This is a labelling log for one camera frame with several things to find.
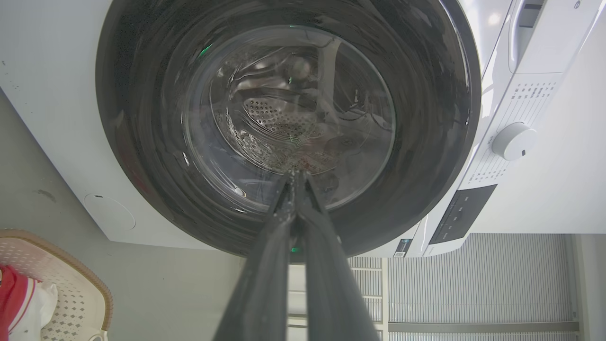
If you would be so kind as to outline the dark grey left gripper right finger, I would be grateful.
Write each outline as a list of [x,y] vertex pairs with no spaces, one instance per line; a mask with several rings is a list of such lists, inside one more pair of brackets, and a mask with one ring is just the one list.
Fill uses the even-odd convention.
[[306,265],[308,341],[380,341],[312,177],[297,173],[297,224]]

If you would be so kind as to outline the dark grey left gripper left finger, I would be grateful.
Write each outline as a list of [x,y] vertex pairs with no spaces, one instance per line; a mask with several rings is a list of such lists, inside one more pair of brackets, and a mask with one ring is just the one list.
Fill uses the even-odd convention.
[[213,341],[286,341],[295,173],[279,181]]

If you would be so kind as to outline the white perforated laundry basket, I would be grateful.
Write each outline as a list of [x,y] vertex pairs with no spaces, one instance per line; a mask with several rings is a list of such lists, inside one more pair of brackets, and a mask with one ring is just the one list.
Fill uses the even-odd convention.
[[42,341],[109,341],[112,294],[78,259],[35,234],[8,229],[0,230],[0,265],[56,285],[58,302]]

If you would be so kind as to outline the white slatted cabinet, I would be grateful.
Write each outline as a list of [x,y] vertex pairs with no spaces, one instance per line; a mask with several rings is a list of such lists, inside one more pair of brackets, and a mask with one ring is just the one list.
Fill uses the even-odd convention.
[[381,341],[579,341],[567,235],[472,234],[446,254],[348,263]]

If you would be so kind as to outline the black washer display panel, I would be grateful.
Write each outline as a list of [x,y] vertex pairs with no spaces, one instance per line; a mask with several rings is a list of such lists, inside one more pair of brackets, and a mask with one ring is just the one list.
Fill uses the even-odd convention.
[[464,238],[495,188],[496,184],[481,188],[457,190],[442,216],[430,244]]

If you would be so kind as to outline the round white filter cover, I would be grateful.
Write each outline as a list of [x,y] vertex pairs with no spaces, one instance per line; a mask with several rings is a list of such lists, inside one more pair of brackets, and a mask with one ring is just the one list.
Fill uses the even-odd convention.
[[135,218],[121,203],[107,196],[88,194],[84,207],[102,231],[130,231],[135,227]]

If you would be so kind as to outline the dark round washing machine door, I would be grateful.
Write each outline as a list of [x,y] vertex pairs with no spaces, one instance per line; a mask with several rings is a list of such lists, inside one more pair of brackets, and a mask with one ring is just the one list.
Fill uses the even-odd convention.
[[459,0],[112,0],[97,100],[126,177],[179,230],[247,256],[298,170],[357,256],[453,187],[481,68]]

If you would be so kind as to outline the white round control dial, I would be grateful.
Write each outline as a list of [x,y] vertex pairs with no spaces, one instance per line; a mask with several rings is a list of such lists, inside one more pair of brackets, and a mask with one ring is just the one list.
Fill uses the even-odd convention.
[[537,130],[522,122],[515,122],[497,134],[491,150],[506,161],[515,161],[534,147],[537,137]]

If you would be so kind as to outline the white front-load washing machine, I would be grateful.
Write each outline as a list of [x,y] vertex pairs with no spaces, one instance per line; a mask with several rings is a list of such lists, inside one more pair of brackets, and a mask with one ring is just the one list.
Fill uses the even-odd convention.
[[[94,65],[110,0],[0,0],[0,88],[84,204],[107,196],[135,218],[115,242],[207,250],[163,218],[120,168],[102,129]],[[468,233],[606,235],[606,8],[554,89],[505,103],[504,125],[537,130],[530,155],[507,162],[480,147],[468,168],[502,180]]]

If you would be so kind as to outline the red and white garment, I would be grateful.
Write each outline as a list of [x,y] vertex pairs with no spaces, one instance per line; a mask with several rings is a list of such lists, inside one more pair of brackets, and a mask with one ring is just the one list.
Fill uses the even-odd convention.
[[42,341],[58,302],[54,283],[0,265],[0,341]]

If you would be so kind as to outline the white detergent drawer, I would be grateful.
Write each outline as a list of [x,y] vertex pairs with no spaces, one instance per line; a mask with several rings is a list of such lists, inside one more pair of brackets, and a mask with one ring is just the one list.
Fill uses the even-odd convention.
[[606,0],[515,0],[513,5],[509,71],[562,73],[585,43]]

